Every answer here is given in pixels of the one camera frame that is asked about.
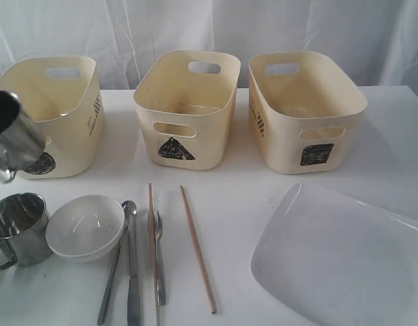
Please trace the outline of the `steel table knife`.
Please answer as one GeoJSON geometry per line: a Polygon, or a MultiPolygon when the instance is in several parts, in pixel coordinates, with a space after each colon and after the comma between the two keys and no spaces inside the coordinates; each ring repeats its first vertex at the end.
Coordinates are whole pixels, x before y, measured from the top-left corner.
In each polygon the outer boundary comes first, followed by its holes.
{"type": "Polygon", "coordinates": [[[127,325],[142,325],[134,217],[129,218],[128,224],[128,258],[129,282],[127,297],[127,325]]]}

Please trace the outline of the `cream bin with square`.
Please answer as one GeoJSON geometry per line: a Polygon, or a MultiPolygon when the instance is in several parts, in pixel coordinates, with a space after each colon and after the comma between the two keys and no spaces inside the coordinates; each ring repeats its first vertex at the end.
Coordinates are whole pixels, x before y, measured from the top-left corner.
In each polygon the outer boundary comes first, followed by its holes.
{"type": "Polygon", "coordinates": [[[337,168],[368,101],[318,52],[262,54],[249,61],[249,124],[266,164],[278,173],[337,168]]]}

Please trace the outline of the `cream bin with triangle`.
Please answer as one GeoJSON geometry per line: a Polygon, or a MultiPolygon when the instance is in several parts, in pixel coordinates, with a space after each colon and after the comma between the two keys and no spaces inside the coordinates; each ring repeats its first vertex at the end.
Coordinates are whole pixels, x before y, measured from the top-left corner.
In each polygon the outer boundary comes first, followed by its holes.
{"type": "Polygon", "coordinates": [[[150,159],[209,170],[220,163],[234,117],[241,61],[221,52],[161,56],[134,93],[150,159]]]}

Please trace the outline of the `white square plate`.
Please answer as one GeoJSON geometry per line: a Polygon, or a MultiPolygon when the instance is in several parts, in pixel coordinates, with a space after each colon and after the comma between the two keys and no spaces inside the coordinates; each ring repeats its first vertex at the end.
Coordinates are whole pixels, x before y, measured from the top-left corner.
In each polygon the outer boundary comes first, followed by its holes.
{"type": "Polygon", "coordinates": [[[251,272],[314,325],[418,325],[418,221],[316,184],[286,191],[251,272]]]}

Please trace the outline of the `steel fork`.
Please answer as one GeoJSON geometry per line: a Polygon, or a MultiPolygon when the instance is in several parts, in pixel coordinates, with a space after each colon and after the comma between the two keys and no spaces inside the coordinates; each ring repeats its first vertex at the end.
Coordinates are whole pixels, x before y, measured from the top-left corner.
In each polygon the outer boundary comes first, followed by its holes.
{"type": "Polygon", "coordinates": [[[166,280],[164,274],[164,261],[162,257],[162,247],[160,240],[162,238],[162,218],[160,213],[157,212],[157,216],[154,215],[155,221],[155,241],[156,241],[156,267],[157,267],[157,290],[158,290],[158,305],[165,306],[167,304],[167,295],[166,295],[166,280]]]}

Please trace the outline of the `cream bin with circle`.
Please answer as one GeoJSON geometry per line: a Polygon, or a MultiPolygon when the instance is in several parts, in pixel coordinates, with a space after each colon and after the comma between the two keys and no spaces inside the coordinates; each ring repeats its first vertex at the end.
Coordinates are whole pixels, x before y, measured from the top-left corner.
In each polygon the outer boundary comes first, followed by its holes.
{"type": "Polygon", "coordinates": [[[0,77],[46,138],[41,158],[19,172],[23,179],[63,178],[92,161],[105,114],[96,62],[87,56],[30,58],[0,77]]]}

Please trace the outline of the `white curtain backdrop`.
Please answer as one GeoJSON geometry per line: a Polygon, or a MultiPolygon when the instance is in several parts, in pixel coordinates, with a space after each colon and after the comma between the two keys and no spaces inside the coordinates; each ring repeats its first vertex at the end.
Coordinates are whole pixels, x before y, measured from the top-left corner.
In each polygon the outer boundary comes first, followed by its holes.
{"type": "Polygon", "coordinates": [[[36,56],[89,56],[104,89],[133,89],[173,50],[243,64],[308,50],[360,86],[418,95],[418,1],[0,1],[0,76],[36,56]]]}

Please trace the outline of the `steel spoon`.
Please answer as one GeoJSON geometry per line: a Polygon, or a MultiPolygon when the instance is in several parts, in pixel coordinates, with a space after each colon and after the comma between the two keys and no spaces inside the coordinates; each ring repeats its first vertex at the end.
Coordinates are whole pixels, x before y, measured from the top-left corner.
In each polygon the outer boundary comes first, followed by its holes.
{"type": "Polygon", "coordinates": [[[106,319],[106,316],[107,316],[107,310],[108,310],[108,307],[109,307],[109,301],[110,301],[110,297],[111,297],[111,290],[112,290],[112,286],[113,286],[113,282],[114,282],[114,277],[116,275],[116,268],[118,266],[118,262],[119,262],[119,258],[120,258],[120,252],[121,252],[122,243],[123,243],[123,240],[124,240],[124,235],[125,235],[125,233],[128,229],[128,221],[130,219],[130,214],[137,211],[137,206],[132,200],[125,200],[122,203],[122,208],[123,208],[123,211],[124,211],[123,234],[118,241],[116,252],[115,252],[114,257],[113,257],[111,269],[109,271],[109,276],[108,276],[107,283],[106,283],[106,286],[105,286],[105,290],[104,290],[104,293],[103,293],[103,299],[102,299],[102,302],[101,302],[101,307],[99,309],[99,314],[98,314],[98,317],[97,317],[97,325],[103,325],[104,322],[105,322],[105,319],[106,319]]]}

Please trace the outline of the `wooden chopstick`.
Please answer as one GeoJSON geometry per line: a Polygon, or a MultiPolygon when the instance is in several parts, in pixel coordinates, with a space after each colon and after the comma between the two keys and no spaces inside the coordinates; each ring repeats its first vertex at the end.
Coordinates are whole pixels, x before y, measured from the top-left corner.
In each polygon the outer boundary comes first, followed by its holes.
{"type": "Polygon", "coordinates": [[[148,210],[148,235],[149,235],[149,246],[150,246],[150,265],[152,272],[152,282],[154,287],[154,306],[156,314],[156,325],[160,325],[160,310],[158,305],[158,290],[157,290],[157,267],[156,267],[156,241],[155,241],[155,221],[154,221],[154,205],[152,198],[152,184],[148,185],[148,199],[149,199],[149,210],[148,210]]]}
{"type": "Polygon", "coordinates": [[[206,268],[206,265],[205,265],[203,252],[201,250],[200,242],[199,242],[199,239],[198,239],[198,234],[197,234],[196,227],[195,227],[195,224],[194,224],[194,219],[193,219],[192,212],[191,212],[191,209],[190,209],[190,205],[189,205],[189,202],[188,202],[188,199],[187,199],[187,196],[186,196],[185,188],[182,185],[180,185],[179,187],[180,187],[181,197],[182,197],[185,212],[186,212],[186,219],[187,219],[187,222],[188,222],[189,231],[190,231],[191,238],[192,238],[192,244],[193,244],[193,247],[194,247],[194,251],[195,251],[195,254],[196,254],[198,265],[199,265],[201,275],[202,275],[202,278],[203,278],[205,291],[206,291],[207,298],[208,298],[208,301],[209,301],[210,311],[211,311],[211,314],[215,315],[215,314],[217,314],[217,305],[216,305],[216,302],[215,302],[215,296],[214,296],[214,293],[213,293],[213,289],[211,287],[211,283],[210,283],[210,280],[209,280],[209,274],[208,274],[208,271],[207,271],[207,268],[206,268]]]}

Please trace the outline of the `steel mug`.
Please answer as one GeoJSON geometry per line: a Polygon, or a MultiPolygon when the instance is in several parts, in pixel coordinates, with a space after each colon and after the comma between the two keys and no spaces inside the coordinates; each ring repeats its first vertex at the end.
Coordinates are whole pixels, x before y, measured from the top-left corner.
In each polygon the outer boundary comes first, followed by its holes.
{"type": "Polygon", "coordinates": [[[6,258],[0,271],[34,266],[53,254],[46,240],[49,218],[39,194],[22,192],[0,200],[0,251],[6,258]]]}
{"type": "Polygon", "coordinates": [[[18,96],[0,90],[0,183],[34,164],[46,146],[43,133],[25,112],[18,96]]]}

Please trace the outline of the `white bowl steel inside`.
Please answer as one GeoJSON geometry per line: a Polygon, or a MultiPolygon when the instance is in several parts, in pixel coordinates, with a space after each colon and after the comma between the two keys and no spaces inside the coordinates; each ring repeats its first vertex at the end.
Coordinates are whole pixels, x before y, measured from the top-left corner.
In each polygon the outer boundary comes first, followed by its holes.
{"type": "Polygon", "coordinates": [[[124,231],[124,210],[110,197],[91,194],[75,198],[54,212],[46,242],[59,257],[89,262],[108,254],[124,231]]]}

